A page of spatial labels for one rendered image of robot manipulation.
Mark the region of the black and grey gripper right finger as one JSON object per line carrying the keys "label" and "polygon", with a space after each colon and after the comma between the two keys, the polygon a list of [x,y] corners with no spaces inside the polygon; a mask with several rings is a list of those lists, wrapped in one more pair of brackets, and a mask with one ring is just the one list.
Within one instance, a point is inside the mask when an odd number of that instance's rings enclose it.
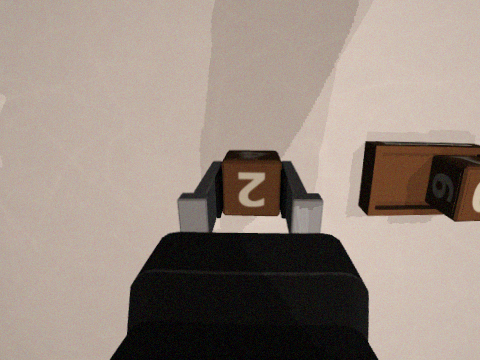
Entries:
{"label": "black and grey gripper right finger", "polygon": [[289,233],[321,233],[323,199],[307,193],[291,161],[282,161],[280,213]]}

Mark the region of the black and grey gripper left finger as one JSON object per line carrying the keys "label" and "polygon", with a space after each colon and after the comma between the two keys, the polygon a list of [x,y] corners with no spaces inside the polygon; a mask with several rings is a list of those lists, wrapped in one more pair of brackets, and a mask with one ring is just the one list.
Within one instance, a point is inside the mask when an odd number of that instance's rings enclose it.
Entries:
{"label": "black and grey gripper left finger", "polygon": [[213,161],[193,193],[177,200],[180,232],[213,232],[223,211],[222,161]]}

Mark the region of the brown wooden number cube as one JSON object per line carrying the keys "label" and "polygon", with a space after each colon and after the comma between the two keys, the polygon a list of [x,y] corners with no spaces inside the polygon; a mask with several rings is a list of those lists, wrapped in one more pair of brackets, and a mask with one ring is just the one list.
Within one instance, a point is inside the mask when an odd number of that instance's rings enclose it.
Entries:
{"label": "brown wooden number cube", "polygon": [[229,150],[222,161],[223,214],[278,216],[281,169],[276,151]]}
{"label": "brown wooden number cube", "polygon": [[435,155],[425,202],[454,222],[480,221],[480,157]]}

